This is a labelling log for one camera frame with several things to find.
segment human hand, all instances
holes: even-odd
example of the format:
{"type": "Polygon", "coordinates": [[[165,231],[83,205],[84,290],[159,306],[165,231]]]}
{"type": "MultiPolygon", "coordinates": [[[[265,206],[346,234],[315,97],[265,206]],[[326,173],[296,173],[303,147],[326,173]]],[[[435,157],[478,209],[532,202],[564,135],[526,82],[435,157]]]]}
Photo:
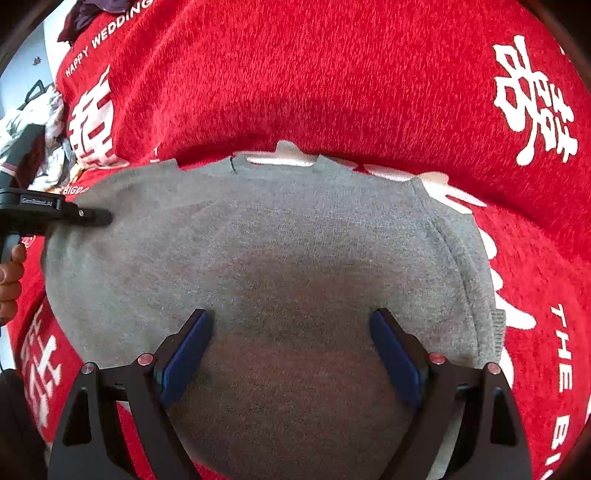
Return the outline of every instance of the human hand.
{"type": "Polygon", "coordinates": [[[24,273],[23,262],[27,249],[18,244],[12,249],[12,261],[0,265],[0,323],[5,324],[17,314],[17,298],[21,296],[20,279],[24,273]]]}

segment white wall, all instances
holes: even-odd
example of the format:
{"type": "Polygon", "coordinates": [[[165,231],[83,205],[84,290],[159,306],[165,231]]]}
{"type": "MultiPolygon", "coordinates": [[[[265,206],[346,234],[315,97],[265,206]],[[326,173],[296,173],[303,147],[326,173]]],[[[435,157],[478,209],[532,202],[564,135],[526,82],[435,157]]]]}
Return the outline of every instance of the white wall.
{"type": "Polygon", "coordinates": [[[21,106],[37,80],[41,80],[45,86],[53,82],[45,50],[43,25],[39,25],[27,37],[0,77],[0,101],[4,111],[21,106]],[[35,66],[33,62],[37,57],[41,63],[35,66]]]}
{"type": "Polygon", "coordinates": [[[51,75],[55,79],[57,71],[60,68],[61,61],[70,50],[67,42],[57,42],[57,36],[64,28],[66,15],[70,12],[76,0],[64,0],[49,17],[43,21],[43,30],[45,33],[45,47],[47,50],[47,59],[51,75]]]}
{"type": "Polygon", "coordinates": [[[2,368],[4,370],[7,368],[15,368],[14,357],[12,356],[10,348],[10,339],[8,337],[8,329],[6,327],[1,327],[0,332],[0,363],[2,364],[2,368]]]}

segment gray sweater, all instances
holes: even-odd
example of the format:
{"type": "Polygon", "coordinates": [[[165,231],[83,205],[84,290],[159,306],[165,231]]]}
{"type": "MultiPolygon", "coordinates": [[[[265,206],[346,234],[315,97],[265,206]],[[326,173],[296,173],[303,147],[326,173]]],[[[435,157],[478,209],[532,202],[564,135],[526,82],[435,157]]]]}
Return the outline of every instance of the gray sweater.
{"type": "Polygon", "coordinates": [[[376,308],[462,365],[500,357],[504,316],[474,220],[418,179],[324,157],[187,172],[169,161],[114,175],[78,202],[114,221],[48,236],[60,326],[104,368],[153,351],[195,308],[212,312],[200,371],[168,413],[189,454],[232,480],[379,478],[412,411],[369,337],[376,308]]]}

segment blue gripper pad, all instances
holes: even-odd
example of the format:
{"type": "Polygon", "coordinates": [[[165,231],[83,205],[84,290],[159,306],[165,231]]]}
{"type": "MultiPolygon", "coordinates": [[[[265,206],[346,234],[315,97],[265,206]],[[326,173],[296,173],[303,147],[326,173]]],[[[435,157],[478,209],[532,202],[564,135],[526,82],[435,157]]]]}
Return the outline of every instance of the blue gripper pad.
{"type": "Polygon", "coordinates": [[[170,359],[162,377],[160,402],[164,408],[177,402],[193,378],[213,333],[213,320],[203,312],[170,359]]]}
{"type": "Polygon", "coordinates": [[[417,368],[380,310],[372,313],[369,331],[392,385],[405,402],[420,408],[423,405],[425,375],[417,368]]]}

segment red blanket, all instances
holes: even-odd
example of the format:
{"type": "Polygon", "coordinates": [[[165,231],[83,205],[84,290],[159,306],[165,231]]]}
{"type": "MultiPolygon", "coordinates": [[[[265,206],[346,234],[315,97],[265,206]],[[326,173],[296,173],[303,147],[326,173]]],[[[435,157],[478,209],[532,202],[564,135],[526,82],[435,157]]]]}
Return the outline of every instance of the red blanket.
{"type": "MultiPolygon", "coordinates": [[[[280,139],[398,180],[369,165],[449,175],[487,205],[424,176],[485,232],[535,478],[571,448],[591,391],[591,97],[514,0],[143,0],[101,15],[57,84],[73,148],[95,168],[70,194],[110,172],[98,168],[171,157],[189,168],[280,139]]],[[[81,363],[44,300],[41,244],[11,339],[50,441],[81,363]]]]}

